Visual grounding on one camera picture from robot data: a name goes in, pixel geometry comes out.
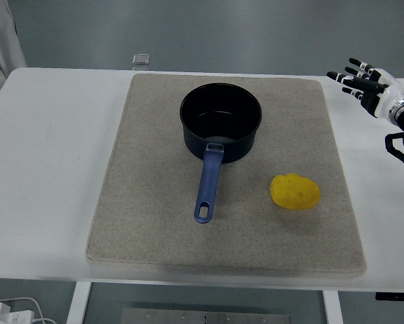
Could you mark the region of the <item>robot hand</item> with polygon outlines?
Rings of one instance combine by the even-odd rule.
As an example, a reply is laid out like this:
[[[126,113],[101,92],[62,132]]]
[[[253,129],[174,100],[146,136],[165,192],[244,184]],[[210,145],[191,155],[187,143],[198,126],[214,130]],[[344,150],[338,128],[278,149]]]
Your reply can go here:
[[[355,97],[361,106],[375,118],[385,118],[392,123],[404,109],[404,87],[387,71],[350,58],[354,67],[345,73],[328,72],[327,77],[342,84],[342,91]]]

